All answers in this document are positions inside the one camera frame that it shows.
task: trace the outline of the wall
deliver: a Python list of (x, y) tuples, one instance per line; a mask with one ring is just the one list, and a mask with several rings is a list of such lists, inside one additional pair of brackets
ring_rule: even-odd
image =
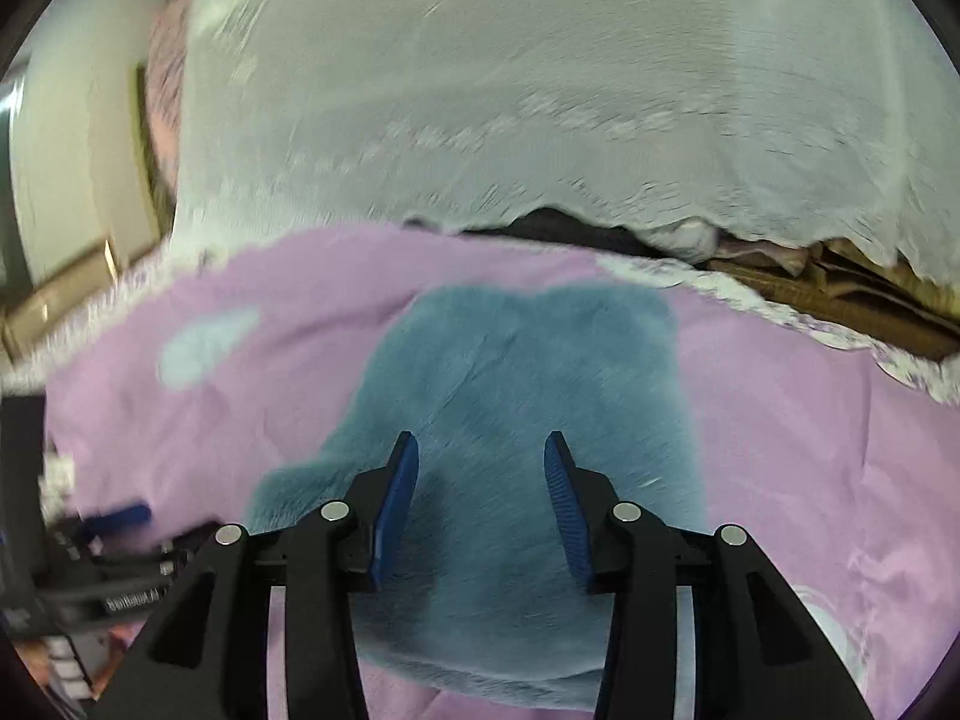
[(164, 0), (54, 0), (32, 30), (11, 129), (17, 218), (35, 282), (104, 236), (123, 262), (157, 230), (138, 167), (131, 73)]

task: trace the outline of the pink cloth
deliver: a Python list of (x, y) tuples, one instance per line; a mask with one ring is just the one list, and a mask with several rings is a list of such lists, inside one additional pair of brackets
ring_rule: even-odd
[[(145, 498), (151, 538), (210, 515), (235, 520), (266, 471), (316, 454), (419, 293), (597, 279), (613, 276), (584, 250), (311, 230), (140, 306), (50, 382), (48, 428), (76, 460), (81, 512)], [(865, 351), (826, 348), (685, 288), (667, 294), (710, 523), (751, 531), (819, 608), (877, 720), (895, 720), (960, 630), (960, 413)], [(251, 311), (234, 346), (208, 338), (191, 352), (209, 358), (202, 379), (164, 384), (186, 330)], [(364, 677), (376, 720), (534, 714), (376, 669)]]
[(186, 25), (193, 0), (169, 0), (150, 33), (147, 124), (157, 167), (171, 191), (179, 173), (179, 125), (186, 63)]

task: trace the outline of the bedding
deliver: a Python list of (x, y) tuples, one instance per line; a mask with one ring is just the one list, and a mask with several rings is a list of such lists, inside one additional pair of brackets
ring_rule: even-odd
[(960, 282), (960, 82), (909, 0), (193, 0), (187, 45), (178, 255), (550, 206)]
[[(375, 226), (313, 230), (141, 303), (50, 378), (48, 429), (75, 458), (85, 514), (144, 497), (157, 518), (146, 541), (210, 515), (239, 520), (264, 474), (317, 456), (371, 354), (419, 295), (446, 285), (616, 284), (641, 270), (584, 250)], [(957, 411), (887, 376), (875, 364), (880, 347), (825, 348), (679, 285), (685, 272), (654, 264), (646, 276), (676, 285), (662, 294), (677, 322), (704, 523), (736, 519), (755, 535), (877, 720), (894, 720), (960, 630)], [(929, 387), (949, 399), (938, 391), (945, 379)], [(278, 648), (274, 636), (274, 717)], [(371, 664), (364, 675), (373, 717), (493, 712)]]

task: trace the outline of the pink blanket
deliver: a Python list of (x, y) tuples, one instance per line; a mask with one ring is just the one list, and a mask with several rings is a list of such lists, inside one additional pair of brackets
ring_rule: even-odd
[[(149, 538), (237, 519), (266, 471), (316, 454), (371, 351), (420, 293), (612, 278), (584, 250), (312, 230), (140, 306), (50, 382), (48, 428), (77, 462), (81, 512), (145, 498)], [(960, 413), (890, 379), (865, 351), (825, 348), (685, 288), (668, 297), (710, 525), (752, 532), (877, 720), (894, 720), (960, 630)], [(542, 714), (373, 668), (364, 679), (382, 720)]]

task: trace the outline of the blue plush towel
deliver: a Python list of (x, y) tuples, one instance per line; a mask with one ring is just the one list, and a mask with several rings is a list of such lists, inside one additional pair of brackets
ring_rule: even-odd
[(401, 430), (419, 442), (421, 471), (397, 574), (353, 601), (360, 656), (439, 688), (592, 709), (613, 599), (570, 576), (544, 441), (562, 430), (577, 463), (621, 497), (701, 526), (664, 300), (627, 285), (424, 295), (384, 338), (319, 456), (261, 483), (251, 531), (343, 495)]

